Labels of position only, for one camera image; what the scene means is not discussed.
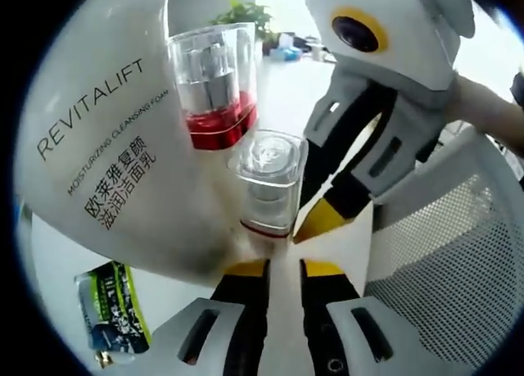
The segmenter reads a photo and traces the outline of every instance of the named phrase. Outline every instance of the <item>white wall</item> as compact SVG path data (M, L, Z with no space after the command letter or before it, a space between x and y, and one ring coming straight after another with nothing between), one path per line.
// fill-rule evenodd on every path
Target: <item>white wall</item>
M256 3L269 6L269 13L273 16L271 28L275 32L295 32L301 37L320 37L305 0L256 0Z
M209 25L210 20L231 7L230 1L169 0L169 35ZM238 1L254 2L255 0Z

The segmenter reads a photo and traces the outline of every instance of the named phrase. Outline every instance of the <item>clear plastic cap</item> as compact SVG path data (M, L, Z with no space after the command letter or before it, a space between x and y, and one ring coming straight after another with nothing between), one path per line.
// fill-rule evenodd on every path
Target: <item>clear plastic cap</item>
M303 138L271 130L258 131L238 148L230 169L247 181L242 223L272 235L291 232L307 153Z
M179 52L194 48L208 47L214 43L233 47L236 41L236 69L238 89L249 93L256 100L256 66L255 66L255 23L238 22L236 24L213 25L195 29L170 38L169 45L175 56Z

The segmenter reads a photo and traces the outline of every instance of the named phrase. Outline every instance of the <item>cleansing foam tube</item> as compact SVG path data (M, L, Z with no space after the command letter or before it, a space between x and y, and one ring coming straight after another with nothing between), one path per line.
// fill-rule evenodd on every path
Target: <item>cleansing foam tube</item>
M16 191L97 253L214 282L234 259L231 236L174 86L167 0L87 0L29 88Z

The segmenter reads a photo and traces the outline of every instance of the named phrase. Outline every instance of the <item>white table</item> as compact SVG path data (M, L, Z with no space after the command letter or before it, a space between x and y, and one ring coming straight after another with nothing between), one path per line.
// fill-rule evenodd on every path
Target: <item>white table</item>
M301 135L314 104L326 92L332 68L332 64L309 59L294 63L274 63L264 59L258 69L260 128ZM359 238L356 238L355 243L370 241L371 215L368 214L362 221L364 229L357 230ZM89 369L96 370L97 364L93 359L93 352L88 348L73 279L78 274L106 263L108 259L71 241L35 215L29 238L28 223L29 221L25 220L21 226L25 228L21 231L26 236L22 242L25 244L22 250L29 263L29 278L37 285L37 295L41 304L67 345ZM344 234L334 235L331 244L346 243ZM312 374L310 365L307 365L309 354L302 333L301 318L293 314L301 311L300 283L297 280L298 257L308 249L315 249L314 243L295 249L290 256L280 255L275 258L272 298L277 300L271 300L272 305L268 313L269 335L266 350L269 351L265 352L261 361L260 374L282 374L287 367L290 371L296 369L296 360L290 362L288 358L278 358L292 351L305 357L306 366L300 375ZM340 252L335 251L333 255L339 257ZM361 271L360 275L365 276L365 270ZM151 331L195 298L209 297L213 292L210 288L136 269L133 269L133 278L144 318ZM286 317L293 320L294 323L291 324L294 327L287 322L285 328L282 327L282 321Z

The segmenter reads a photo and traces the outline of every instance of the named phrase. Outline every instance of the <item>snack package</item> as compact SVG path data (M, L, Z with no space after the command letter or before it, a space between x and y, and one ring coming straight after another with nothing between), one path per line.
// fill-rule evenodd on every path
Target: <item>snack package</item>
M129 354L149 348L151 335L127 265L112 261L75 277L75 282L90 348Z

